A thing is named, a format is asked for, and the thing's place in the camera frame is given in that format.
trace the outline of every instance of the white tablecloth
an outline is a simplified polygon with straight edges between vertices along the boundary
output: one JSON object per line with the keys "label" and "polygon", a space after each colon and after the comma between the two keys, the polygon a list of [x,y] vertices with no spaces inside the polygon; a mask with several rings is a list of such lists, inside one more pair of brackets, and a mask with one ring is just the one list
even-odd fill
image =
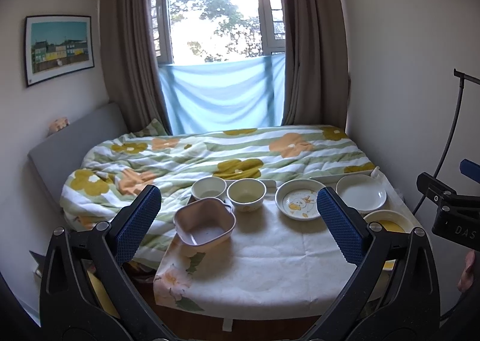
{"label": "white tablecloth", "polygon": [[[385,176],[374,175],[389,186],[383,208],[408,213],[419,225]],[[263,208],[237,213],[231,239],[205,254],[176,237],[155,276],[157,304],[232,319],[325,313],[356,266],[346,262],[321,218],[289,219],[277,209],[274,194],[269,187]],[[372,297],[379,296],[387,280],[382,272]]]}

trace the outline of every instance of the bowl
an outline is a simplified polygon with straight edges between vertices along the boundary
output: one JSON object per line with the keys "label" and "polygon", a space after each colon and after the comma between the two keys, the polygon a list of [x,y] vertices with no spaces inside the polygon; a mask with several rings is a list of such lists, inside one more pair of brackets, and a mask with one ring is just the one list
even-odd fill
{"label": "bowl", "polygon": [[369,175],[346,175],[337,182],[336,191],[346,205],[362,214],[379,209],[387,200],[385,189]]}
{"label": "bowl", "polygon": [[[397,211],[378,210],[366,215],[363,219],[367,223],[378,222],[388,231],[406,232],[409,234],[415,228],[410,220]],[[386,261],[383,270],[392,270],[394,264],[395,260]]]}
{"label": "bowl", "polygon": [[180,208],[173,222],[186,245],[208,250],[227,240],[237,223],[232,207],[220,199],[208,197]]}
{"label": "bowl", "polygon": [[235,211],[251,212],[259,209],[267,193],[267,187],[255,178],[242,178],[226,190]]}
{"label": "bowl", "polygon": [[312,179],[294,179],[281,185],[275,193],[278,209],[295,220],[313,220],[320,217],[317,193],[325,185]]}
{"label": "bowl", "polygon": [[196,200],[216,197],[221,201],[225,201],[226,184],[225,180],[220,177],[201,178],[192,185],[191,194]]}

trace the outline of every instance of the plate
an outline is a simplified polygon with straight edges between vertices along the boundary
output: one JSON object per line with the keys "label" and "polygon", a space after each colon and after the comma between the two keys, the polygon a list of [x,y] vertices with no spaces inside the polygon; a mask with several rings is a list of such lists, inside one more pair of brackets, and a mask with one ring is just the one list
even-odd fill
{"label": "plate", "polygon": [[317,211],[317,193],[325,185],[311,179],[287,181],[275,193],[275,203],[282,213],[295,220],[313,220]]}
{"label": "plate", "polygon": [[[379,210],[366,215],[363,219],[367,223],[380,222],[388,231],[406,232],[409,234],[415,226],[404,215],[397,211]],[[395,260],[386,261],[383,270],[392,270]]]}
{"label": "plate", "polygon": [[385,189],[369,175],[346,175],[337,182],[337,193],[349,207],[369,213],[379,209],[387,200]]}

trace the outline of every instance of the screw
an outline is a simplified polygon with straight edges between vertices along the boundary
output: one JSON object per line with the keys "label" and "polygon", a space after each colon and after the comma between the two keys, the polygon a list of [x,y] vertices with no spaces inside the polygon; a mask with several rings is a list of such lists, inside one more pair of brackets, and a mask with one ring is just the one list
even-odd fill
{"label": "screw", "polygon": [[369,227],[370,227],[370,230],[375,231],[375,232],[379,232],[379,231],[382,230],[382,225],[380,223],[377,223],[377,222],[370,223]]}
{"label": "screw", "polygon": [[109,228],[109,223],[108,222],[98,222],[96,225],[95,225],[95,228],[98,230],[98,231],[104,231],[106,230],[107,228]]}
{"label": "screw", "polygon": [[63,227],[57,227],[55,228],[55,230],[53,231],[53,234],[58,237],[58,235],[62,235],[64,233],[64,229]]}
{"label": "screw", "polygon": [[419,237],[425,236],[425,231],[420,227],[415,228],[414,233]]}

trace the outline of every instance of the tree foliage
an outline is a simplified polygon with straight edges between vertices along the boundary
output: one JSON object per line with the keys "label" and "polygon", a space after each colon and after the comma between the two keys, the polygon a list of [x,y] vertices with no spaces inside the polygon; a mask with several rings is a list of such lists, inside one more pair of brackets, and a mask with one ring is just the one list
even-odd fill
{"label": "tree foliage", "polygon": [[[225,46],[228,53],[235,52],[245,57],[262,55],[258,16],[244,17],[231,0],[169,0],[169,10],[172,25],[184,20],[189,11],[198,11],[201,20],[217,20],[214,34],[229,37],[230,42]],[[194,55],[202,57],[205,62],[227,60],[218,53],[206,52],[197,41],[190,41],[188,45]]]}

